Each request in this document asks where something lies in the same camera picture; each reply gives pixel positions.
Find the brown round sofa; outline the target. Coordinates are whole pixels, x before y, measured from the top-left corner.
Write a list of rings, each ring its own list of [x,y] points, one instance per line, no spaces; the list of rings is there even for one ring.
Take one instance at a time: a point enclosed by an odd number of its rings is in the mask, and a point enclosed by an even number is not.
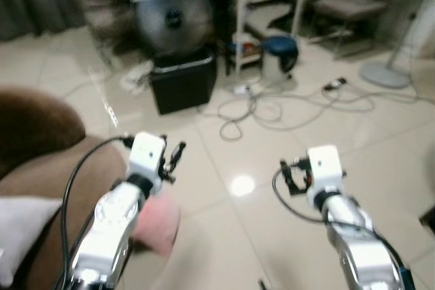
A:
[[[114,145],[89,135],[68,103],[26,86],[0,86],[0,196],[62,199],[80,160],[67,209],[69,243],[77,240],[103,194],[125,176],[127,163]]]

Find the white pillow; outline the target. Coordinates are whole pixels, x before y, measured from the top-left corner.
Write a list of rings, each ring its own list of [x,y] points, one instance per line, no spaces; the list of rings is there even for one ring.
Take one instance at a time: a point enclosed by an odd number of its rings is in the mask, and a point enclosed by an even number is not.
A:
[[[61,204],[60,199],[0,196],[0,287],[12,286],[14,274]]]

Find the black cube box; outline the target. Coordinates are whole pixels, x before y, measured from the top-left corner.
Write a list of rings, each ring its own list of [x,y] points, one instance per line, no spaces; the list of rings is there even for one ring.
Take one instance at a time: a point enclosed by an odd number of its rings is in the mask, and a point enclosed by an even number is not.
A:
[[[209,48],[181,57],[156,57],[149,74],[159,114],[205,105],[217,81],[217,61]]]

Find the white power strip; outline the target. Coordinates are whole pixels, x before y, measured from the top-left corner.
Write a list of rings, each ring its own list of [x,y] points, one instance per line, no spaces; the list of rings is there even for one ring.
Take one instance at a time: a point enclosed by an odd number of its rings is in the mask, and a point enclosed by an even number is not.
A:
[[[257,96],[261,93],[262,89],[258,85],[245,83],[233,86],[231,91],[236,96]]]

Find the black power adapter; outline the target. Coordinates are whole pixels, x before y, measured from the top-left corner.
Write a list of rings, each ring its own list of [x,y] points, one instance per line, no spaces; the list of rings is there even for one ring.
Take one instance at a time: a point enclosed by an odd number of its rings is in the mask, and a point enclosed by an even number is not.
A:
[[[329,91],[335,91],[338,90],[339,88],[342,88],[342,86],[347,84],[347,79],[345,79],[345,77],[339,77],[336,79],[333,79],[333,81],[329,81],[326,83],[326,85],[323,86],[323,91],[324,92],[329,92]]]

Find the white bucket with blue lid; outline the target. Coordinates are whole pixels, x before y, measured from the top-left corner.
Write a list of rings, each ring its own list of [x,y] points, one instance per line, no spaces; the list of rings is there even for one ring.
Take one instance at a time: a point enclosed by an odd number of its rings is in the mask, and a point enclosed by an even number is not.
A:
[[[292,79],[292,69],[298,63],[298,42],[286,35],[275,35],[262,39],[262,76],[265,81]]]

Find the black electric fan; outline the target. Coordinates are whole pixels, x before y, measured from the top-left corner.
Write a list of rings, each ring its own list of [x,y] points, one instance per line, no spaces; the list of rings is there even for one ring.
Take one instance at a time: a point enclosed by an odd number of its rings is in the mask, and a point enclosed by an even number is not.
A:
[[[140,38],[156,56],[195,53],[213,29],[209,0],[138,0],[135,14]]]

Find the grey standing fan base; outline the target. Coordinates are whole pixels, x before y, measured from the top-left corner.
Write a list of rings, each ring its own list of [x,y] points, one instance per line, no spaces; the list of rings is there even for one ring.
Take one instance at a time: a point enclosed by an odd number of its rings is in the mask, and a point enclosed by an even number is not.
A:
[[[435,36],[435,0],[411,0],[410,10],[401,17],[404,30],[386,61],[368,61],[360,67],[358,75],[370,84],[384,88],[402,89],[411,85],[413,73],[396,67],[401,55],[407,57],[409,66],[419,55],[433,52],[431,46]]]

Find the grey cushioned chair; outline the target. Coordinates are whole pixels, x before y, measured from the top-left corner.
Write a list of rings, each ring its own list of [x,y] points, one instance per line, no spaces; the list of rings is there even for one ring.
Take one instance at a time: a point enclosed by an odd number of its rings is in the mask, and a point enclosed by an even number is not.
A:
[[[335,41],[332,59],[338,60],[345,57],[360,54],[377,45],[376,36],[369,33],[367,36],[361,36],[356,33],[359,26],[364,26],[366,21],[378,19],[389,7],[391,0],[317,0],[313,4],[314,19],[328,18],[338,21],[340,29],[333,35],[326,35],[318,39],[312,39],[313,43],[322,43],[324,41]],[[342,51],[342,45],[346,44],[346,39],[352,37],[354,41],[359,42],[367,40],[367,47],[360,48],[356,51]]]

